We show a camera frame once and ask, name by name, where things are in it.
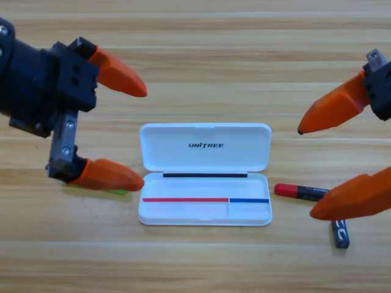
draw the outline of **black stripe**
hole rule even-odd
[[[229,178],[247,178],[247,174],[235,173],[163,173],[163,177],[229,177]]]

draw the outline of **wood grain surface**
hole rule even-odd
[[[0,117],[0,292],[390,292],[391,213],[347,221],[337,250],[313,203],[276,183],[332,188],[390,165],[391,124],[370,109],[301,137],[303,113],[356,74],[374,48],[391,58],[389,0],[0,0],[37,48],[79,35],[146,81],[147,98],[97,90],[79,118],[79,155],[142,175],[145,123],[262,122],[272,131],[273,221],[266,227],[145,226],[140,193],[46,178],[50,140]]]

